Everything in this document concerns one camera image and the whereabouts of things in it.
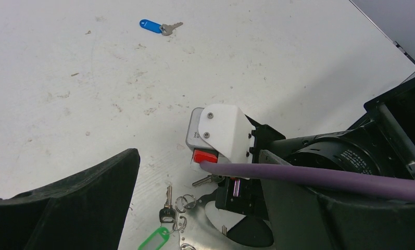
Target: purple tube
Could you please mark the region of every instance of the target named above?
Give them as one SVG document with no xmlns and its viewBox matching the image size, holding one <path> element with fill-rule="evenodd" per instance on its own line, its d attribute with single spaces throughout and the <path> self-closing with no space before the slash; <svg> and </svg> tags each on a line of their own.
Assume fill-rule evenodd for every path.
<svg viewBox="0 0 415 250">
<path fill-rule="evenodd" d="M 288 181 L 387 199 L 415 202 L 415 181 L 322 168 L 275 164 L 199 164 L 209 173 L 251 179 Z"/>
</svg>

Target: key with green tag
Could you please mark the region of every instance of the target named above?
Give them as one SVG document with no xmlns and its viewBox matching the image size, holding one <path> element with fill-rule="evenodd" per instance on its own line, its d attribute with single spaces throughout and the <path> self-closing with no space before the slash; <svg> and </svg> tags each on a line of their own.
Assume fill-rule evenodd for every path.
<svg viewBox="0 0 415 250">
<path fill-rule="evenodd" d="M 169 240 L 169 235 L 167 228 L 160 227 L 138 247 L 138 250 L 159 250 Z"/>
</svg>

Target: white table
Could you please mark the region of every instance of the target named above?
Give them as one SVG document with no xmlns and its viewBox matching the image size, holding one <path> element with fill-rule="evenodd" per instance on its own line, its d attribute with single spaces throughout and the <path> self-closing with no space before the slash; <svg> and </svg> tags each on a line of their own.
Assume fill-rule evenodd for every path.
<svg viewBox="0 0 415 250">
<path fill-rule="evenodd" d="M 184 25 L 164 37 L 144 18 Z M 238 105 L 288 138 L 344 130 L 413 71 L 349 1 L 0 1 L 0 197 L 136 147 L 120 241 L 136 249 L 168 184 L 213 190 L 191 188 L 193 108 Z"/>
</svg>

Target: purple cable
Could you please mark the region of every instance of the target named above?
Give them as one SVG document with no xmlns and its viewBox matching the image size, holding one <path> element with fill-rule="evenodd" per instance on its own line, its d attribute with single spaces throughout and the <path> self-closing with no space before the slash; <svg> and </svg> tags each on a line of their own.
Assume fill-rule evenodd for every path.
<svg viewBox="0 0 415 250">
<path fill-rule="evenodd" d="M 275 164 L 199 164 L 209 173 L 251 179 L 288 181 L 387 199 L 415 202 L 415 181 L 322 168 Z"/>
</svg>

